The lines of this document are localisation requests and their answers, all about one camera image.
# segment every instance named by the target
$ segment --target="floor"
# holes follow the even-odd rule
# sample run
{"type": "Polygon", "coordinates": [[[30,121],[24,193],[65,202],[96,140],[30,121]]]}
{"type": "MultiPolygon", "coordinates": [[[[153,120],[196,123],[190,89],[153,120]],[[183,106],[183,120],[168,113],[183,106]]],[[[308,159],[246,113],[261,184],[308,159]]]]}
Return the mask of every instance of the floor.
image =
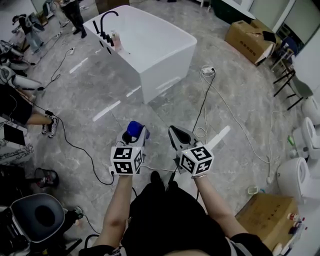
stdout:
{"type": "MultiPolygon", "coordinates": [[[[84,0],[80,5],[89,7],[82,12],[85,21],[98,14],[93,0],[84,0]]],[[[107,171],[111,165],[111,147],[116,142],[117,134],[131,120],[144,124],[151,132],[145,145],[145,164],[153,168],[173,169],[175,151],[169,140],[168,127],[178,125],[192,130],[204,98],[199,70],[203,65],[211,65],[216,69],[213,85],[244,126],[257,155],[265,161],[270,155],[271,112],[283,112],[286,116],[284,118],[278,113],[273,115],[270,134],[273,155],[270,171],[273,178],[279,164],[287,158],[286,152],[290,149],[287,136],[291,134],[293,126],[300,124],[302,114],[299,105],[286,111],[290,101],[294,101],[292,98],[286,100],[286,96],[292,94],[290,91],[283,90],[273,97],[280,85],[273,86],[276,77],[270,71],[271,63],[265,62],[256,67],[226,43],[224,37],[229,25],[212,12],[208,13],[206,8],[200,8],[198,2],[147,0],[133,6],[161,17],[196,37],[197,46],[187,77],[149,104],[142,103],[141,89],[126,97],[134,88],[116,75],[108,55],[101,52],[100,45],[93,43],[88,36],[81,39],[79,34],[69,33],[72,25],[68,24],[63,33],[69,34],[64,34],[41,62],[29,71],[29,77],[46,85],[66,51],[75,47],[74,54],[66,57],[57,72],[61,77],[44,92],[38,93],[37,105],[54,112],[63,120],[68,140],[88,151],[93,157],[97,175],[107,183],[112,180],[107,171]],[[70,73],[80,62],[82,65],[70,73]],[[93,122],[97,113],[117,101],[121,103],[93,122]]],[[[53,18],[40,36],[47,42],[60,31],[58,21],[53,18]]],[[[39,60],[55,40],[48,42],[39,53],[31,55],[28,52],[26,58],[29,61],[39,60]]],[[[270,185],[266,183],[268,164],[255,156],[240,126],[213,89],[208,93],[206,110],[208,140],[225,126],[231,127],[231,131],[213,150],[215,160],[208,176],[234,212],[237,213],[250,199],[247,194],[250,186],[278,193],[275,180],[270,185]]],[[[205,125],[203,114],[198,125],[205,125]]],[[[67,208],[81,206],[93,227],[100,231],[117,178],[111,186],[100,184],[88,156],[66,143],[61,123],[53,139],[41,135],[40,127],[30,127],[29,130],[35,151],[32,160],[26,164],[30,175],[34,167],[56,170],[60,184],[51,193],[67,208]]],[[[133,178],[137,193],[149,182],[150,173],[143,167],[141,175],[133,178]]],[[[160,175],[166,181],[170,173],[160,171],[160,175]]],[[[196,187],[187,173],[176,176],[176,179],[183,189],[196,196],[196,187]]],[[[71,237],[77,238],[85,238],[91,233],[84,219],[69,231],[71,237]]]]}

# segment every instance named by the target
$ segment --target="white toilet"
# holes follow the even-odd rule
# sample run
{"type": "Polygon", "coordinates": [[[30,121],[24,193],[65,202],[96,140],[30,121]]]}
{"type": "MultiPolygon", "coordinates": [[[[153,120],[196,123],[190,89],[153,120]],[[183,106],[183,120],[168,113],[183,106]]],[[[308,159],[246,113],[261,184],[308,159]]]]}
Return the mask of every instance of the white toilet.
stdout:
{"type": "Polygon", "coordinates": [[[320,159],[320,127],[315,128],[309,117],[293,131],[293,139],[299,157],[320,159]]]}
{"type": "Polygon", "coordinates": [[[303,102],[301,109],[303,115],[310,118],[315,126],[320,125],[320,108],[313,96],[303,102]]]}
{"type": "Polygon", "coordinates": [[[303,157],[281,164],[277,170],[277,181],[283,195],[294,197],[298,204],[316,201],[320,204],[320,179],[312,178],[303,157]]]}

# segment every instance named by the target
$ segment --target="forearm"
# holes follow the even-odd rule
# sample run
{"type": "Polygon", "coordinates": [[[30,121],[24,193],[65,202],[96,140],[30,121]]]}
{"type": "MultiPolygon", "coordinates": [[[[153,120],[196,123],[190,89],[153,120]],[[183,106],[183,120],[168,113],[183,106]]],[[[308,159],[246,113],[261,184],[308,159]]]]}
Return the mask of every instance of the forearm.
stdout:
{"type": "Polygon", "coordinates": [[[219,223],[228,238],[248,233],[236,220],[233,211],[213,187],[207,176],[196,178],[194,181],[209,216],[219,223]]]}
{"type": "Polygon", "coordinates": [[[115,192],[104,216],[101,235],[94,243],[95,246],[109,245],[114,248],[119,246],[129,218],[131,192],[132,176],[119,176],[115,192]]]}

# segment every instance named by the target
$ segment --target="black faucet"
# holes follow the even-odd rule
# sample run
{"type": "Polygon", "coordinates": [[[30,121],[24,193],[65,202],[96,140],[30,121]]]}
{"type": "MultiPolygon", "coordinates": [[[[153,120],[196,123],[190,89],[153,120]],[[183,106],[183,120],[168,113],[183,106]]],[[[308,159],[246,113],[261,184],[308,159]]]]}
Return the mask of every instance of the black faucet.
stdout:
{"type": "Polygon", "coordinates": [[[119,14],[114,11],[114,10],[110,10],[110,11],[107,11],[106,13],[104,13],[100,19],[100,36],[105,40],[107,39],[107,35],[106,33],[104,32],[104,25],[103,25],[103,20],[104,20],[104,17],[107,15],[107,14],[110,14],[110,13],[113,13],[115,14],[116,16],[119,16],[119,14]]]}

